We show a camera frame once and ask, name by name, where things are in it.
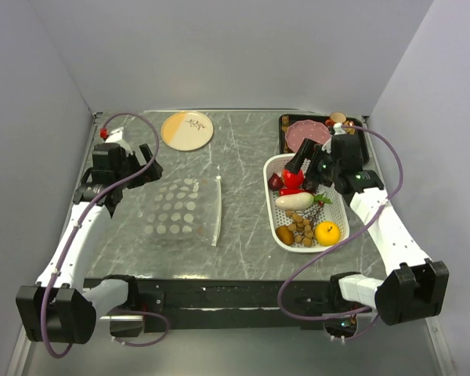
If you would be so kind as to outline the red apple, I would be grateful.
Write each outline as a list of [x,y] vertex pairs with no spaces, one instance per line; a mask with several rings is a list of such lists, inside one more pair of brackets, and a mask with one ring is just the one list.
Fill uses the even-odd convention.
[[281,179],[286,188],[299,189],[305,180],[305,176],[302,170],[299,170],[297,173],[293,173],[287,169],[283,169],[281,172]]

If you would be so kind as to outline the white radish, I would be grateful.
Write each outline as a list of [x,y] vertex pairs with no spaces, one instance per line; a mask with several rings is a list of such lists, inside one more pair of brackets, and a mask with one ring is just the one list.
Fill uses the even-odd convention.
[[277,208],[289,211],[304,211],[314,203],[314,196],[308,192],[288,194],[275,200]]

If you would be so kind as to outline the red chili pepper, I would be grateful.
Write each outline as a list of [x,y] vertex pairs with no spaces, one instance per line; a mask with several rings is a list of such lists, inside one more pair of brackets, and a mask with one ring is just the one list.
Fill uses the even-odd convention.
[[291,189],[291,188],[283,188],[279,190],[279,196],[287,196],[287,195],[293,195],[293,194],[299,194],[299,193],[307,193],[307,190],[303,189]]

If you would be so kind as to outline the clear dotted zip bag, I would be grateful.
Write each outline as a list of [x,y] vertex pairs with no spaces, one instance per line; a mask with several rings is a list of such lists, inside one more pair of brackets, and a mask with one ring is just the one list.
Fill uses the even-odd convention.
[[144,234],[157,240],[218,243],[222,227],[222,177],[187,177],[161,184],[143,211]]

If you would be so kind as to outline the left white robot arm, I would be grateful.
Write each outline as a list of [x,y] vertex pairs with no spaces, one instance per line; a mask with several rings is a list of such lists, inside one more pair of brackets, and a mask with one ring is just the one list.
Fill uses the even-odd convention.
[[163,172],[147,144],[139,147],[145,164],[119,143],[100,143],[92,166],[74,191],[67,228],[48,266],[32,286],[22,286],[16,305],[32,342],[85,344],[96,321],[113,310],[128,315],[143,307],[135,277],[109,275],[84,291],[89,261],[108,234],[126,189],[158,181]]

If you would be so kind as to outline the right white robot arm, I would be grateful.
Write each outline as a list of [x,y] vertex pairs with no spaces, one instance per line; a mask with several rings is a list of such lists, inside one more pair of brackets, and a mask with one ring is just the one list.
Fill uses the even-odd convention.
[[306,181],[333,187],[342,195],[363,223],[350,239],[369,233],[387,274],[384,280],[358,272],[332,276],[326,303],[334,316],[373,309],[385,324],[395,325],[439,315],[449,270],[444,262],[431,260],[409,234],[391,205],[393,195],[377,172],[363,166],[359,140],[342,134],[320,146],[305,139],[286,166],[296,172],[305,160],[310,161]]

